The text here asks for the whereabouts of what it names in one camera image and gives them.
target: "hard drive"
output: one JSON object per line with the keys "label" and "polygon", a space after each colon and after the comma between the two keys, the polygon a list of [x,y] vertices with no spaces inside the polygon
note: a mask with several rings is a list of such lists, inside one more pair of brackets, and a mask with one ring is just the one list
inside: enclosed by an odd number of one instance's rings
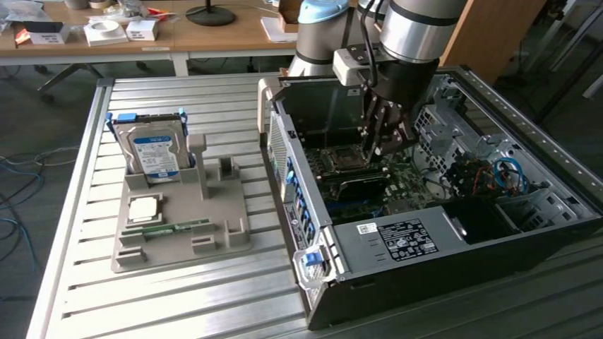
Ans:
{"label": "hard drive", "polygon": [[128,174],[146,174],[148,183],[178,180],[179,170],[191,168],[194,160],[187,144],[187,115],[119,114],[107,125],[124,152]]}

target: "white object on desk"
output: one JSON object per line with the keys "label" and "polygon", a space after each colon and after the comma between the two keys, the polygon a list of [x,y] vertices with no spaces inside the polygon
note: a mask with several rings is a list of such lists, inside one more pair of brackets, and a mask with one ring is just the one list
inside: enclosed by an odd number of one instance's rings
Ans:
{"label": "white object on desk", "polygon": [[296,42],[298,33],[283,32],[278,18],[262,17],[260,22],[264,27],[266,35],[272,42]]}
{"label": "white object on desk", "polygon": [[34,44],[66,44],[70,37],[70,27],[64,23],[24,21],[24,26]]}
{"label": "white object on desk", "polygon": [[158,30],[158,20],[132,21],[126,29],[126,34],[131,40],[155,41]]}
{"label": "white object on desk", "polygon": [[120,24],[111,20],[98,21],[84,26],[84,33],[90,47],[130,41]]}

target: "slotted metal surface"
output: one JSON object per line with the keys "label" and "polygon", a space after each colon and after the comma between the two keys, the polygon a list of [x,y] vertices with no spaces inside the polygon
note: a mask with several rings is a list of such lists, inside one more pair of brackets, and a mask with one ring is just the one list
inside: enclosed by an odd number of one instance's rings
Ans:
{"label": "slotted metal surface", "polygon": [[[63,247],[54,247],[51,254],[63,253],[63,257],[60,263],[50,261],[28,337],[601,336],[602,233],[565,248],[530,272],[323,331],[306,330],[258,145],[255,84],[270,75],[127,79],[95,97],[98,117],[88,124],[90,141],[86,138],[80,153],[90,162],[83,162],[82,178],[74,179],[68,192],[75,197],[72,217],[66,219],[64,245],[62,239],[56,240],[55,246]],[[179,107],[191,115],[191,132],[207,133],[208,161],[223,155],[236,156],[254,248],[208,261],[116,274],[111,271],[111,252],[124,158],[102,117],[107,110],[156,113],[176,112]],[[399,283],[405,292],[405,282]]]}

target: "gray carpet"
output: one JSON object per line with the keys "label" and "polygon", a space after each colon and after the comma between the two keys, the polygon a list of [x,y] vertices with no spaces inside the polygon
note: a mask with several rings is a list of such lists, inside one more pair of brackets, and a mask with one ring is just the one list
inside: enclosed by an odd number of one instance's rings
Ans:
{"label": "gray carpet", "polygon": [[[535,45],[543,29],[535,28],[525,42],[526,49]],[[555,89],[571,74],[574,68],[587,55],[593,43],[582,43],[578,51],[565,63],[562,70],[547,76],[526,76],[527,85],[501,91],[509,99],[530,114],[539,110],[550,99]],[[207,73],[244,73],[247,58],[211,59],[199,61],[196,65]],[[284,57],[256,59],[262,71],[276,71],[288,65]],[[98,65],[98,70],[112,78],[135,78],[144,76],[174,76],[172,63],[168,61],[148,61],[151,69],[144,72],[135,63]],[[50,66],[56,73],[62,66]],[[603,94],[598,93],[594,100],[585,100],[579,94],[603,71],[603,62],[593,67],[573,92],[562,101],[558,109],[547,120],[547,128],[575,156],[599,173],[603,174],[603,159],[601,147],[603,135],[602,125]],[[23,66],[14,78],[0,81],[2,118],[0,124],[0,155],[23,152],[39,153],[58,147],[78,145],[82,138],[90,103],[95,92],[95,78],[86,71],[79,71],[51,91],[56,102],[52,105],[38,100],[36,87],[50,78],[34,71],[32,66]],[[75,153],[62,155],[58,161],[72,157]],[[22,166],[24,171],[36,171],[36,166]],[[44,187],[39,194],[19,205],[24,224],[30,229],[36,255],[43,268],[47,262],[54,240],[56,223],[63,206],[63,199],[70,183],[72,165],[48,167],[44,170]],[[0,170],[0,192],[11,194],[30,177]],[[0,218],[11,218],[7,210],[0,210]],[[0,236],[8,229],[0,224]],[[0,255],[8,250],[11,241],[0,242]],[[0,302],[0,338],[23,338],[27,333],[31,312],[40,286],[40,269],[31,270],[31,257],[26,245],[19,245],[18,251],[0,262],[0,296],[11,296]]]}

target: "desk lamp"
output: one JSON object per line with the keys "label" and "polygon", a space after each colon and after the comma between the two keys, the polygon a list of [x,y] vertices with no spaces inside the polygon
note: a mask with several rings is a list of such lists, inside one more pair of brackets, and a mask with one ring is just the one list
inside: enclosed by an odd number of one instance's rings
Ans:
{"label": "desk lamp", "polygon": [[206,6],[191,8],[186,16],[190,21],[202,26],[224,26],[236,19],[230,10],[211,6],[211,0],[206,0]]}

